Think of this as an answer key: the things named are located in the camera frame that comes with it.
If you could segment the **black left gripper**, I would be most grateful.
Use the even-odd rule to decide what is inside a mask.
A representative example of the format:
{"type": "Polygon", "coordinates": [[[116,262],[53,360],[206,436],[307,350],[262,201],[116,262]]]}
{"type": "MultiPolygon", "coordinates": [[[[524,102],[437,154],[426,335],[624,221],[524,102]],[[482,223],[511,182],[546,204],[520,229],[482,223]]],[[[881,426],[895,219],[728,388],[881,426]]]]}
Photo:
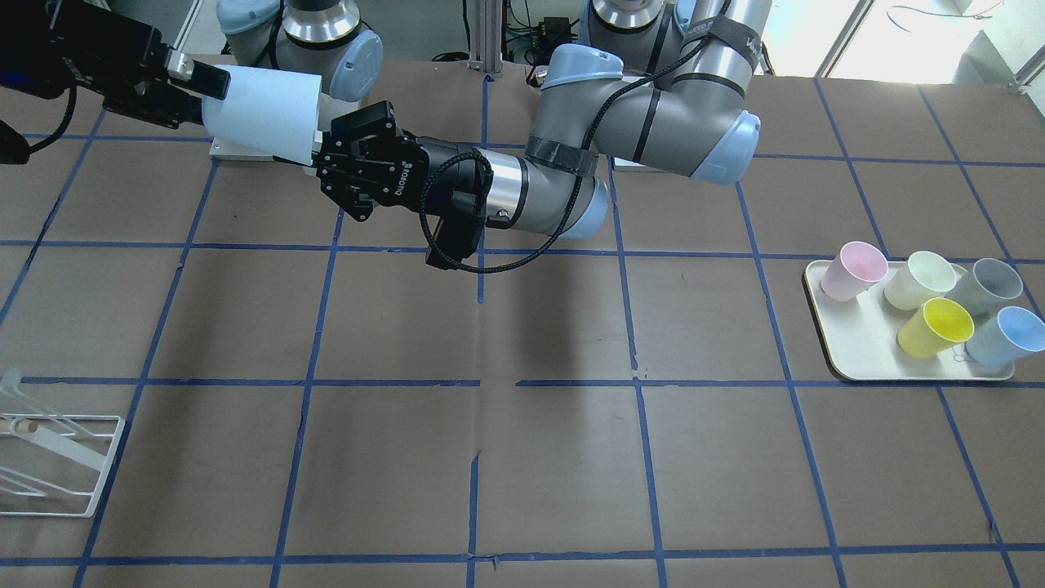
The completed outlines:
{"type": "Polygon", "coordinates": [[[358,222],[376,206],[420,211],[420,193],[434,170],[467,144],[416,136],[397,123],[391,101],[377,101],[336,117],[322,134],[314,166],[323,193],[358,222]]]}

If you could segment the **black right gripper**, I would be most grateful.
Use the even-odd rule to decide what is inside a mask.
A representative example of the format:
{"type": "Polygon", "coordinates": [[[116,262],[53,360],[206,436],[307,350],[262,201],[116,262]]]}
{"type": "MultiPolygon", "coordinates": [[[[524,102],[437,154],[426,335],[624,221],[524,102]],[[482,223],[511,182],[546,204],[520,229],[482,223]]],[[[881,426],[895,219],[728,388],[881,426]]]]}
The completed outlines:
{"type": "Polygon", "coordinates": [[[231,74],[162,41],[159,29],[86,1],[49,3],[49,41],[109,112],[179,130],[202,124],[202,98],[224,100],[231,74]]]}

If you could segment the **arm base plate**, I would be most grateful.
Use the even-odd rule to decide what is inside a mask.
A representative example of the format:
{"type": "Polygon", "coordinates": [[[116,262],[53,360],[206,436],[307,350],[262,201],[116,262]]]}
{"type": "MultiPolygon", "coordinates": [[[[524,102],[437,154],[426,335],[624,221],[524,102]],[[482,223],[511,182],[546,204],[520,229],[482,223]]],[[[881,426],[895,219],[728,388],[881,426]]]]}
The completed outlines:
{"type": "Polygon", "coordinates": [[[275,163],[275,156],[220,137],[213,137],[209,148],[210,157],[232,163],[275,163]]]}

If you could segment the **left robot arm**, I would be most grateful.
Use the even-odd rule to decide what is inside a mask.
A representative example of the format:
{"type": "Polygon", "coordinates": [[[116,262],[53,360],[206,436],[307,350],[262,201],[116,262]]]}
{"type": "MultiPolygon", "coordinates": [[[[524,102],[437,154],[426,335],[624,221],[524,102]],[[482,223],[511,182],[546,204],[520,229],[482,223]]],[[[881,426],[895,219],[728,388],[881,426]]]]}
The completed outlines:
{"type": "Polygon", "coordinates": [[[482,228],[589,238],[606,215],[598,158],[697,181],[741,179],[761,122],[745,108],[769,1],[589,1],[578,43],[551,56],[522,156],[399,130],[388,101],[333,120],[314,156],[321,189],[359,222],[376,206],[438,219],[434,238],[470,256],[482,228]]]}

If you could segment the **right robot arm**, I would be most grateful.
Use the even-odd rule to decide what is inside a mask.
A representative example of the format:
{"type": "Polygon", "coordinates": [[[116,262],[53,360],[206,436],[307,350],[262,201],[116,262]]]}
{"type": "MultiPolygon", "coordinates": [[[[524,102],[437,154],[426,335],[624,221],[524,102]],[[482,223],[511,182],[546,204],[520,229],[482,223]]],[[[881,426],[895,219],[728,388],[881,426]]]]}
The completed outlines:
{"type": "Polygon", "coordinates": [[[384,43],[354,1],[220,1],[234,65],[209,65],[161,31],[87,1],[4,1],[2,85],[67,105],[36,144],[2,126],[2,162],[22,165],[71,123],[76,92],[158,127],[199,124],[261,155],[309,165],[332,105],[361,103],[376,85],[384,43]]]}

